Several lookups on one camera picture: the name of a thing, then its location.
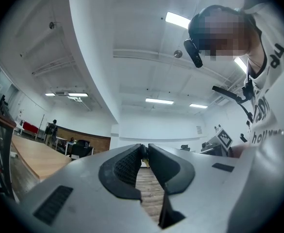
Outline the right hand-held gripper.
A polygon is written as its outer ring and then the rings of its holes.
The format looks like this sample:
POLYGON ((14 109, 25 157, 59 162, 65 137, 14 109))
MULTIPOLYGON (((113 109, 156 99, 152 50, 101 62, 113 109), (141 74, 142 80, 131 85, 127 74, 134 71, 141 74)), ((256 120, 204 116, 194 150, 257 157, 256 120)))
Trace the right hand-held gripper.
POLYGON ((229 148, 231 147, 232 143, 233 143, 233 140, 232 138, 228 135, 228 133, 223 129, 221 128, 215 135, 215 138, 217 140, 217 142, 219 144, 222 145, 222 147, 228 151, 229 148))

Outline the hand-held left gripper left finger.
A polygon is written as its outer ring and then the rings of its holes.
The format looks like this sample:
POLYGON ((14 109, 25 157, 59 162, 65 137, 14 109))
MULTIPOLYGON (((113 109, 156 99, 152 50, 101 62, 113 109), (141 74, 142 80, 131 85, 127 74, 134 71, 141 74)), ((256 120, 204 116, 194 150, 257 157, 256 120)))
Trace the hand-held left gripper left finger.
POLYGON ((158 233, 134 181, 141 145, 72 161, 36 185, 19 204, 32 233, 158 233))

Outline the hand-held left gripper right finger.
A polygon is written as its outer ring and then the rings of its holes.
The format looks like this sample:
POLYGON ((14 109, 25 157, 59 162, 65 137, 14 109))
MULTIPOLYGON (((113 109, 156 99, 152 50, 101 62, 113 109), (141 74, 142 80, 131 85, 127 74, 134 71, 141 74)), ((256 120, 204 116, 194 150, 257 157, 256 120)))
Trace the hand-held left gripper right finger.
POLYGON ((238 159, 148 146, 151 170, 164 189, 155 233, 226 233, 236 201, 230 179, 238 159))

